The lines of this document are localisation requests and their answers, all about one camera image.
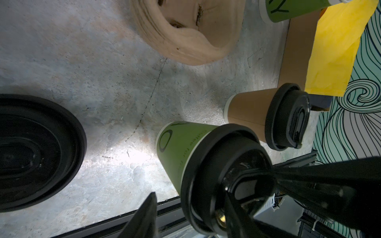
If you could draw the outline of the brown paper coffee cup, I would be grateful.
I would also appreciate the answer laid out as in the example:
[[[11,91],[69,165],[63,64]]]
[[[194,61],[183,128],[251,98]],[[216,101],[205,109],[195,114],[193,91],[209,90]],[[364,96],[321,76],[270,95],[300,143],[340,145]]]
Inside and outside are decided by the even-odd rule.
[[[266,117],[276,92],[273,88],[232,95],[224,107],[225,123],[248,127],[260,141],[266,142]]]

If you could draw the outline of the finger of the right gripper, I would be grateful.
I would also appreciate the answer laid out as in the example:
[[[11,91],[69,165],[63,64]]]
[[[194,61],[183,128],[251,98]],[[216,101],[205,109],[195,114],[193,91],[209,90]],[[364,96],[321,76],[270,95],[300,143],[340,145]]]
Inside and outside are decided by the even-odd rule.
[[[244,170],[256,198],[267,198],[280,188],[312,212],[348,228],[379,238],[375,216],[381,209],[374,199],[381,196],[381,159],[372,157],[318,166],[279,168],[267,157],[250,156],[253,168]]]

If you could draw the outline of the green paper coffee cup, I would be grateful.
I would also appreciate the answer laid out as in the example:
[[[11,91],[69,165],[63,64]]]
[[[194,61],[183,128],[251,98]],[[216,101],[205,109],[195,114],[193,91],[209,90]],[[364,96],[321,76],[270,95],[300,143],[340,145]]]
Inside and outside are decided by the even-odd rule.
[[[217,126],[171,122],[166,124],[156,138],[157,156],[177,193],[181,193],[185,169],[200,142]]]

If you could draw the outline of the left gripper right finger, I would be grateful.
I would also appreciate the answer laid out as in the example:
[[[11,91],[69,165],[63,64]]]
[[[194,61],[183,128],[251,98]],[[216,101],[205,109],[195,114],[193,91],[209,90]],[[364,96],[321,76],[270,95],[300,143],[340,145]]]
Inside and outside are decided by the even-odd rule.
[[[266,238],[254,220],[230,193],[225,195],[224,212],[229,238]]]

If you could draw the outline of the black cup lid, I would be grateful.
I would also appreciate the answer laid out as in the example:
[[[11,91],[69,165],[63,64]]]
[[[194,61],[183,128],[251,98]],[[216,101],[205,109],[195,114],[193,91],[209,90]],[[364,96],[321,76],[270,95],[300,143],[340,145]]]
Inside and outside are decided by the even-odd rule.
[[[269,105],[265,139],[276,151],[300,149],[306,132],[311,105],[309,94],[295,83],[279,87]]]
[[[253,216],[273,194],[272,162],[248,127],[213,127],[195,145],[181,184],[185,218],[204,235],[227,236],[225,197],[231,194]]]

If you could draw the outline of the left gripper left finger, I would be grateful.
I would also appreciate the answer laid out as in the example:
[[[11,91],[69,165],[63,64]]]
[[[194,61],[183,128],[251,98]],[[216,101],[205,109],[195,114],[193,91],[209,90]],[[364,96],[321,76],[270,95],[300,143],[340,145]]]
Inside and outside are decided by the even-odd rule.
[[[157,197],[151,192],[132,219],[124,226],[118,238],[155,238]]]

